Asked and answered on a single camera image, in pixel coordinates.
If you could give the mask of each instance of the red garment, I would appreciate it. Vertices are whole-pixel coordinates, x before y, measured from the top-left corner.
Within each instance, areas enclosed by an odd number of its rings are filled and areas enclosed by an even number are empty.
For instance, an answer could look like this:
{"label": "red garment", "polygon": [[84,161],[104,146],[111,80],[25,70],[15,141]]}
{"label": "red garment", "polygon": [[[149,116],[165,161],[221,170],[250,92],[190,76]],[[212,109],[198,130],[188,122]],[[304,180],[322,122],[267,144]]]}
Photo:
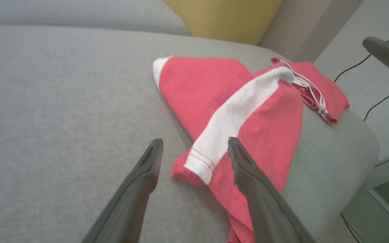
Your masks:
{"label": "red garment", "polygon": [[[172,57],[162,66],[161,72],[155,68],[154,75],[168,105],[193,140],[197,140],[214,112],[225,101],[254,77],[278,66],[253,76],[238,60]],[[297,90],[290,83],[280,82],[275,92],[235,134],[279,192],[284,189],[298,146],[302,109],[303,103]],[[206,183],[197,174],[185,168],[191,151],[175,161],[171,176],[205,186]],[[233,170],[227,153],[215,163],[210,163],[202,154],[197,154],[197,157],[208,163],[213,171],[208,187],[229,213],[232,227],[229,241],[254,242],[247,199],[233,183]]]}
{"label": "red garment", "polygon": [[229,242],[254,242],[254,232],[247,199],[233,183],[228,138],[237,136],[282,192],[300,138],[303,102],[330,124],[349,107],[338,86],[311,63],[272,62],[255,75],[234,59],[168,57],[153,64],[159,90],[194,140],[171,177],[210,188],[228,212]]}
{"label": "red garment", "polygon": [[[286,62],[280,57],[273,57],[271,62],[287,66],[293,71],[296,78],[299,77],[300,81],[307,84],[306,87],[302,87],[296,84],[298,82],[293,82],[293,85],[301,93],[304,103],[317,110],[327,123],[337,124],[343,110],[350,107],[349,100],[347,100],[341,89],[325,77],[311,62],[292,63]],[[325,104],[323,108],[317,104],[322,99],[324,99]]]}

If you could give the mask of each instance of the gray couch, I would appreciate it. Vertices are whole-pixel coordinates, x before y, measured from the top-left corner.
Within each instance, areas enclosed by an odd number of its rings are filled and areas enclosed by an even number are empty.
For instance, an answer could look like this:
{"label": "gray couch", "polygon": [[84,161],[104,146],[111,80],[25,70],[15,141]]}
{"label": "gray couch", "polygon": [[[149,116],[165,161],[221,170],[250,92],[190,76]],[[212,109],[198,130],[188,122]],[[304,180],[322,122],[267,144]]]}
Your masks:
{"label": "gray couch", "polygon": [[[156,88],[152,62],[227,57],[255,72],[278,54],[184,36],[160,0],[66,2],[0,0],[0,242],[80,242],[156,137],[161,174],[140,242],[225,242],[227,215],[209,190],[170,178],[192,140]],[[283,195],[321,240],[379,146],[351,109],[337,126],[307,107],[303,117]]]}

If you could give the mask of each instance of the wall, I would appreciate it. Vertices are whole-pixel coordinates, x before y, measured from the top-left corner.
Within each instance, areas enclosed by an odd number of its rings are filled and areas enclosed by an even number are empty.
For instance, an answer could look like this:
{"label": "wall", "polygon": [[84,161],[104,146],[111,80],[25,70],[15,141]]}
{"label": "wall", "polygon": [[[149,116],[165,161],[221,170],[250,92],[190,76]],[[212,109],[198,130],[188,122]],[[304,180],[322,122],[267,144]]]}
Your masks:
{"label": "wall", "polygon": [[[389,39],[389,0],[364,0],[315,61],[330,79],[367,55],[361,42],[367,36]],[[351,109],[363,118],[369,108],[389,94],[389,69],[374,57],[343,74],[337,81]],[[389,157],[389,99],[370,113],[366,123],[380,143],[379,160]]]}
{"label": "wall", "polygon": [[284,0],[259,46],[315,61],[362,0]]}

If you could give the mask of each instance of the white drawstring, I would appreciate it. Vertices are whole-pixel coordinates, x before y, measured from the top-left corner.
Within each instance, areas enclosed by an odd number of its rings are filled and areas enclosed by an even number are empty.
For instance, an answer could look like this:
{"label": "white drawstring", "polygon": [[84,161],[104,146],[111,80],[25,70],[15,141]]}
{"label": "white drawstring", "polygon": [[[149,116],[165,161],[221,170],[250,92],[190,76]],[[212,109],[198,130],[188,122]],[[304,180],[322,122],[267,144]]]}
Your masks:
{"label": "white drawstring", "polygon": [[[322,116],[322,118],[325,118],[326,115],[328,114],[328,111],[326,109],[325,98],[321,93],[321,91],[316,87],[316,85],[310,79],[308,79],[304,75],[295,72],[295,70],[287,62],[285,62],[284,60],[280,60],[280,62],[284,66],[292,70],[293,74],[295,75],[295,78],[293,79],[292,83],[295,83],[296,85],[304,88],[309,88],[310,93],[312,94],[312,97],[316,102],[316,105],[318,105],[319,107],[318,113]],[[320,96],[319,100],[316,99],[313,89],[316,89],[319,92],[319,96]]]}

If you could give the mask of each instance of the yellow pillow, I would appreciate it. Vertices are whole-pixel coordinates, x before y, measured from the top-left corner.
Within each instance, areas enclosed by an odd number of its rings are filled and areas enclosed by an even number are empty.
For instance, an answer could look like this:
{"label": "yellow pillow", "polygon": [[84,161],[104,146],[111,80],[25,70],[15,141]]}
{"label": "yellow pillow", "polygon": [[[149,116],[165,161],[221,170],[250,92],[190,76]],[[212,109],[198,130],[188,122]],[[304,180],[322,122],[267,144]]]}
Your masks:
{"label": "yellow pillow", "polygon": [[163,0],[192,36],[258,45],[282,0]]}

